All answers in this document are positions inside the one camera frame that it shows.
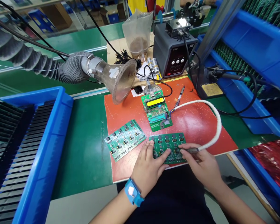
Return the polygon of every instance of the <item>red plastic bag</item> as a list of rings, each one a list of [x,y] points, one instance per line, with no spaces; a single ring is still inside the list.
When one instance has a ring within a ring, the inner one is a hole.
[[[249,150],[280,187],[280,140],[257,145]]]

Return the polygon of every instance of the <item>blue wrist strap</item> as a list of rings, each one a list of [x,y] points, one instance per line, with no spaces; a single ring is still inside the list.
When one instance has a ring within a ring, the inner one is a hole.
[[[132,203],[133,205],[135,204],[137,207],[140,207],[142,201],[144,201],[144,198],[141,197],[141,193],[139,192],[137,186],[131,178],[129,178],[129,180],[125,184],[124,191],[130,203]]]

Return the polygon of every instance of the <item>green circuit board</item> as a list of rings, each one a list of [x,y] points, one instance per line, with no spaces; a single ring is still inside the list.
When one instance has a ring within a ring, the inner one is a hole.
[[[172,126],[162,90],[154,92],[153,97],[149,94],[142,96],[141,100],[153,132]]]
[[[105,143],[107,144],[115,162],[117,162],[145,139],[146,135],[143,133],[137,122],[131,120],[106,137]]]
[[[166,149],[171,149],[170,155],[165,160],[164,164],[185,163],[187,162],[182,158],[180,148],[178,145],[186,143],[183,133],[172,133],[163,135],[152,135],[149,140],[155,142],[153,147],[153,157],[156,159],[162,155]]]

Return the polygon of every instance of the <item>white cable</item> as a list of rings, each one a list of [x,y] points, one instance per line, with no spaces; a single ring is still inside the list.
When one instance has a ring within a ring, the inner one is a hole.
[[[192,104],[192,103],[205,103],[205,104],[207,104],[210,108],[213,109],[213,111],[214,111],[214,113],[215,113],[215,115],[217,117],[217,130],[216,130],[216,134],[213,137],[213,139],[210,140],[209,143],[206,143],[205,145],[202,145],[202,146],[198,147],[198,151],[201,151],[203,149],[211,147],[219,139],[219,136],[220,136],[220,133],[221,133],[221,130],[222,130],[221,117],[220,117],[220,114],[219,114],[218,110],[215,108],[215,106],[213,104],[211,104],[210,102],[206,101],[206,100],[195,100],[195,101],[187,102],[187,103],[184,103],[184,104],[182,104],[180,106],[177,106],[176,108],[174,108],[174,110],[177,110],[178,108],[180,108],[182,106],[186,106],[186,105]]]
[[[67,61],[68,60],[70,60],[70,59],[72,59],[72,58],[74,58],[74,57],[83,57],[83,56],[85,56],[85,55],[76,55],[76,56],[73,56],[73,57],[71,57],[71,58],[69,58],[69,59],[67,59]],[[64,65],[65,63],[63,63],[59,68],[55,68],[55,69],[51,69],[51,70],[38,70],[38,69],[30,69],[29,71],[43,71],[43,72],[50,72],[50,71],[54,71],[54,70],[58,70],[58,69],[60,69],[63,65]],[[14,68],[14,69],[18,69],[18,70],[26,70],[27,71],[27,69],[25,69],[25,68],[16,68],[16,67],[9,67],[9,66],[5,66],[5,65],[0,65],[0,66],[2,66],[2,67],[6,67],[6,68]]]

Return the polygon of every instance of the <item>person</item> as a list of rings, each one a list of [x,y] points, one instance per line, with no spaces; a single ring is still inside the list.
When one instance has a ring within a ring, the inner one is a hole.
[[[180,6],[183,8],[187,4],[187,2],[190,2],[193,4],[194,1],[195,0],[180,0]],[[212,6],[212,5],[215,5],[216,1],[217,0],[204,0],[203,4]]]
[[[119,223],[215,223],[206,206],[205,186],[218,201],[223,211],[238,224],[265,223],[222,180],[214,156],[206,150],[197,153],[197,163],[184,149],[199,147],[187,143],[179,145],[180,153],[187,160],[183,165],[164,171],[163,164],[171,153],[167,149],[160,157],[153,158],[154,141],[142,147],[131,175],[141,197],[140,207],[132,205],[124,190],[117,185],[118,195],[105,206],[90,224]]]

